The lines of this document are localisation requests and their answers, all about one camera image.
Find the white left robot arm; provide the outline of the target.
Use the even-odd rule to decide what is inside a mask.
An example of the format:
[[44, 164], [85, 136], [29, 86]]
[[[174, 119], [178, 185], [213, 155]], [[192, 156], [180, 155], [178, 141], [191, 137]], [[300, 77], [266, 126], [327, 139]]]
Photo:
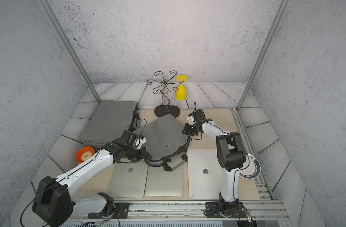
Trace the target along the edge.
[[51, 227], [58, 227], [70, 217], [83, 214], [113, 216], [117, 209], [113, 198], [107, 194], [98, 193], [80, 198], [73, 195], [87, 180], [120, 159], [131, 158], [134, 162], [147, 159], [147, 150], [143, 146], [145, 142], [143, 136], [138, 137], [132, 144], [115, 140], [66, 173], [55, 178], [45, 177], [39, 183], [37, 195], [32, 202], [32, 211]]

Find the grey laptop sleeve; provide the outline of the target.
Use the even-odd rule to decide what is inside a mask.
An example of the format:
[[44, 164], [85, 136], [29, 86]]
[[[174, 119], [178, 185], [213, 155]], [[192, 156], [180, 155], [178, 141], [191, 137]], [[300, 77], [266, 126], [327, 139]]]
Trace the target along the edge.
[[124, 130], [129, 130], [137, 105], [135, 101], [103, 100], [80, 134], [80, 140], [86, 146], [98, 148], [120, 138]]
[[136, 129], [133, 133], [147, 140], [143, 144], [149, 155], [145, 163], [172, 172], [187, 162], [187, 148], [192, 139], [183, 130], [184, 126], [170, 114]]

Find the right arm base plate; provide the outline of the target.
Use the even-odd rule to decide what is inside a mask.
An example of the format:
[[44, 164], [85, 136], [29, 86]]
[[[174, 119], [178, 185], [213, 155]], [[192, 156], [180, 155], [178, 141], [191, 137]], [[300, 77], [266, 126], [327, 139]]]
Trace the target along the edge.
[[246, 218], [247, 213], [241, 202], [206, 202], [204, 215], [208, 218]]

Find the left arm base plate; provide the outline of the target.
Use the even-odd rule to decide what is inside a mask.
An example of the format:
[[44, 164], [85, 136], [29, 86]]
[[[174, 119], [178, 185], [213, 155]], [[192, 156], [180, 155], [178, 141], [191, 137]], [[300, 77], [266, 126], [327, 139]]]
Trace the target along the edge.
[[89, 219], [127, 219], [130, 204], [128, 202], [109, 203], [99, 213], [89, 213]]

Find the silver apple laptop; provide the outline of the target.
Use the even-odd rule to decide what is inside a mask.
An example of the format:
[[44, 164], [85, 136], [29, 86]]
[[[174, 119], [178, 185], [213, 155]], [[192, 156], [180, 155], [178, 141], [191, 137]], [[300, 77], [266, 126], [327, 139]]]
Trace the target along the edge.
[[149, 167], [145, 196], [182, 197], [183, 166], [169, 172], [161, 167]]
[[106, 193], [113, 198], [143, 198], [147, 172], [145, 162], [116, 164]]
[[189, 149], [188, 179], [191, 200], [219, 199], [222, 190], [223, 168], [215, 149]]

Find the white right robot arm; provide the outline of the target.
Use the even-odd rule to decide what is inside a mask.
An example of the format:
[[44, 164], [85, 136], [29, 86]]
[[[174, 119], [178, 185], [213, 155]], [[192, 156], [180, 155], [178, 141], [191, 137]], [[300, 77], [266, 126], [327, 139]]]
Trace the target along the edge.
[[216, 140], [216, 153], [219, 165], [223, 168], [223, 186], [219, 194], [219, 210], [222, 213], [239, 209], [238, 179], [240, 169], [246, 162], [246, 151], [239, 143], [240, 134], [221, 129], [212, 119], [187, 117], [182, 133], [198, 136], [202, 133]]

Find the grey laptop bag with strap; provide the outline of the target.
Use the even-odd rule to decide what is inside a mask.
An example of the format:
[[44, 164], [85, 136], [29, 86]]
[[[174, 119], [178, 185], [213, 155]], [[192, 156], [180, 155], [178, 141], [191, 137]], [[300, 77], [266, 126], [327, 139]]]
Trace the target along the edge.
[[139, 108], [138, 106], [135, 106], [135, 109], [132, 113], [132, 121], [129, 126], [130, 131], [134, 131], [139, 127], [139, 117], [140, 117]]

